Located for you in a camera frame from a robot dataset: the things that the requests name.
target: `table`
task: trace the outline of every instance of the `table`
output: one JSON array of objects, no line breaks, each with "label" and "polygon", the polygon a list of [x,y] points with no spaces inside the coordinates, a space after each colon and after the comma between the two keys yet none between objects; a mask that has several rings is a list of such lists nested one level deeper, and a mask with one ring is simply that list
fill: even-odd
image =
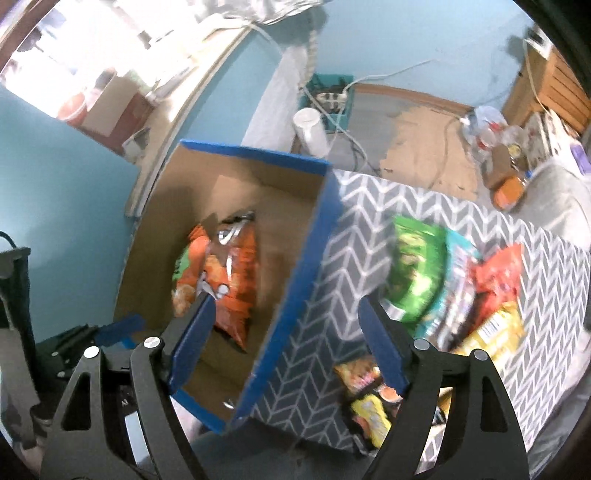
[{"label": "table", "polygon": [[[337,170],[335,175],[343,215],[324,252],[308,308],[252,415],[300,438],[353,450],[340,413],[343,387],[333,366],[366,352],[357,305],[385,281],[392,218],[406,215],[458,231],[485,258],[499,247],[523,244],[519,309],[526,336],[501,377],[529,448],[563,393],[584,318],[589,253],[466,200],[364,174]],[[432,431],[423,467],[437,458],[442,438],[442,429]]]}]

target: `silver screw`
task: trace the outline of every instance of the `silver screw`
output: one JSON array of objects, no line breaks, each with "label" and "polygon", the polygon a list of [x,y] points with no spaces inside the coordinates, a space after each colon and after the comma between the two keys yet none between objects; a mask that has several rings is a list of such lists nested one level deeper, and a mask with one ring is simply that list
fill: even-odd
[{"label": "silver screw", "polygon": [[486,353],[484,350],[480,350],[479,348],[477,348],[476,350],[474,350],[474,357],[476,358],[476,360],[484,362],[488,360],[488,353]]},{"label": "silver screw", "polygon": [[413,345],[417,350],[429,350],[429,347],[431,346],[431,344],[423,338],[417,338]]},{"label": "silver screw", "polygon": [[160,345],[160,339],[158,337],[149,337],[144,340],[144,347],[146,348],[156,348]]},{"label": "silver screw", "polygon": [[100,349],[96,345],[93,345],[84,350],[84,356],[86,358],[94,358],[99,354],[99,352]]}]

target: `teal snack bag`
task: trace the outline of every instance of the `teal snack bag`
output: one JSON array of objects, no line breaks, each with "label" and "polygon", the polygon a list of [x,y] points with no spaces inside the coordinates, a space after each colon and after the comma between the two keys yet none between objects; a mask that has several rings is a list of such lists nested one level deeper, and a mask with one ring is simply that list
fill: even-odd
[{"label": "teal snack bag", "polygon": [[389,277],[387,299],[397,308],[394,320],[406,323],[410,333],[443,281],[446,259],[444,228],[397,216],[397,248]]},{"label": "teal snack bag", "polygon": [[449,351],[462,334],[476,296],[473,268],[482,259],[467,238],[449,229],[446,231],[446,250],[443,288],[414,331],[415,338],[429,340],[441,351]]}]

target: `blue cardboard box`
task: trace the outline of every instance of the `blue cardboard box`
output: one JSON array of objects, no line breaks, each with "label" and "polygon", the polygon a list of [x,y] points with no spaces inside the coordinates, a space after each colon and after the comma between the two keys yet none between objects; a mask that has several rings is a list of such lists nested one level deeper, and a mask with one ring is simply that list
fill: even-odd
[{"label": "blue cardboard box", "polygon": [[129,253],[116,318],[140,314],[157,335],[173,316],[174,264],[198,223],[252,209],[258,242],[257,303],[247,352],[213,330],[175,399],[214,432],[248,417],[303,314],[324,248],[341,214],[324,160],[234,145],[182,141],[161,172]]}]

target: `window sill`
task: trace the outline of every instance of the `window sill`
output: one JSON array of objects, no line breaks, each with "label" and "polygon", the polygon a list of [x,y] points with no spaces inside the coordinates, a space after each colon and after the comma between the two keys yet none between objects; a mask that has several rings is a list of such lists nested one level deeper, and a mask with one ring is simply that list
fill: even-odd
[{"label": "window sill", "polygon": [[142,215],[181,126],[201,93],[248,32],[248,28],[217,30],[205,39],[198,65],[148,117],[145,127],[150,128],[150,140],[144,156],[136,162],[139,175],[125,208],[127,216]]}]

